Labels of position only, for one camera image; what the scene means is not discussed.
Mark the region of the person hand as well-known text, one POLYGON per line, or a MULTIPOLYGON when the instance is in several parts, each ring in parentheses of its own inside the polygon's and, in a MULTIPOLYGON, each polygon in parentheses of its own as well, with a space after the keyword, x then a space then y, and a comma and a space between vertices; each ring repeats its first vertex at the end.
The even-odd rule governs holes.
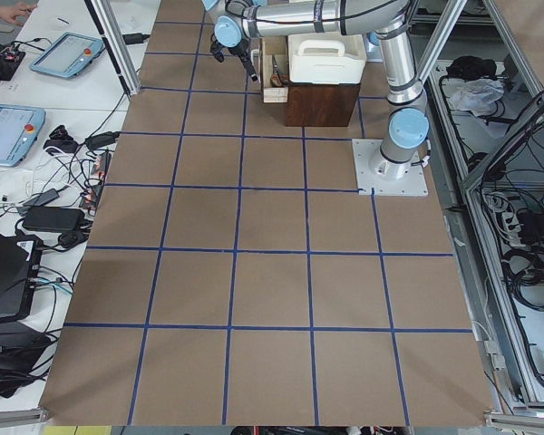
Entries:
POLYGON ((37 4, 28 5, 23 2, 15 5, 0 5, 0 19, 9 24, 22 26, 19 19, 27 19, 36 8, 37 4))

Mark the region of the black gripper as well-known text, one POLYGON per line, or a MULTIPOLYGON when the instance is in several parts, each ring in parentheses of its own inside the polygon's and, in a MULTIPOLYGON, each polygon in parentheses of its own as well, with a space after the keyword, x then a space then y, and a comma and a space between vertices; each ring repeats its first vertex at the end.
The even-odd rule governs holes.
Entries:
POLYGON ((223 51, 227 49, 228 52, 231 55, 236 56, 239 58, 242 66, 244 67, 248 78, 252 82, 258 81, 258 74, 256 72, 256 69, 254 67, 253 61, 251 60, 250 56, 248 55, 248 40, 247 39, 241 39, 240 42, 232 47, 227 47, 223 45, 218 40, 214 40, 210 44, 210 53, 212 56, 219 62, 224 62, 224 54, 223 51))

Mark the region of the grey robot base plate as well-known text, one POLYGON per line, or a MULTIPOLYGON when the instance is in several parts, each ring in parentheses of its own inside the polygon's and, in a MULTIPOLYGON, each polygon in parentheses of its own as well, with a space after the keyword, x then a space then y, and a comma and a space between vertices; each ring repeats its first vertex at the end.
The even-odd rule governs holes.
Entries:
POLYGON ((381 153, 382 140, 353 139, 357 190, 360 195, 382 197, 426 197, 429 193, 417 150, 412 159, 392 163, 381 153))

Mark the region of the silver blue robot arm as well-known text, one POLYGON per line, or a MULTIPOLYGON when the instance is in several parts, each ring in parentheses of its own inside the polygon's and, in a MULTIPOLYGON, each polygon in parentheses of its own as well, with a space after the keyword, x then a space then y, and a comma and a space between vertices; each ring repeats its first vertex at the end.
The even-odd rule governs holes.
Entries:
POLYGON ((250 40, 287 37, 289 78, 297 83, 356 84, 366 59, 363 36, 374 33, 382 55, 391 113, 369 160, 376 177, 407 176, 429 122, 426 96, 407 35, 406 1, 206 1, 216 46, 244 53, 250 40))

